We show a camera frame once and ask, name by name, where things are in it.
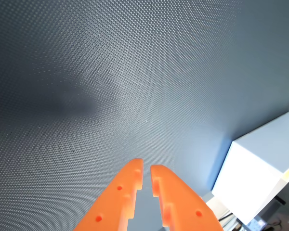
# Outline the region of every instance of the wire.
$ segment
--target wire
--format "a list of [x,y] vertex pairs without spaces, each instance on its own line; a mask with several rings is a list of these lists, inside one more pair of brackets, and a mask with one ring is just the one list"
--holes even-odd
[[224,216],[223,218],[219,219],[218,221],[222,221],[222,220],[230,217],[231,215],[233,215],[233,213],[229,213],[228,215]]

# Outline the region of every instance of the orange plastic part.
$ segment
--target orange plastic part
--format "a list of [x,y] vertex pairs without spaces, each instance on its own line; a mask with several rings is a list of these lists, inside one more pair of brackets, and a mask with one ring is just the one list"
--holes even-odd
[[170,231],[223,231],[212,210],[170,169],[153,165],[151,178],[164,227]]
[[126,231],[142,189],[144,162],[133,159],[110,182],[75,228],[76,231]]

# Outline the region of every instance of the textured mat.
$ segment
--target textured mat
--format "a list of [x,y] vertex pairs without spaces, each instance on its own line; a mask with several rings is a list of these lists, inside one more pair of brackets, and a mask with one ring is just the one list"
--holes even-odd
[[232,139],[289,110],[289,2],[0,0],[0,231],[72,230],[144,159],[207,193]]

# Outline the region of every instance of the gray fabric backdrop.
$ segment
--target gray fabric backdrop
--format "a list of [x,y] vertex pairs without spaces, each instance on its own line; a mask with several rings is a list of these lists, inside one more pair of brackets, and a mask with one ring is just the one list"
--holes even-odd
[[0,230],[72,230],[144,159],[199,195],[232,139],[289,110],[289,1],[0,0]]

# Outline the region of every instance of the white cube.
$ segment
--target white cube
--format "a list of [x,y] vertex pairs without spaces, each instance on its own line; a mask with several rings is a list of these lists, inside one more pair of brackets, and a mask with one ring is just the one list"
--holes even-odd
[[248,224],[289,182],[289,112],[232,142],[212,193]]

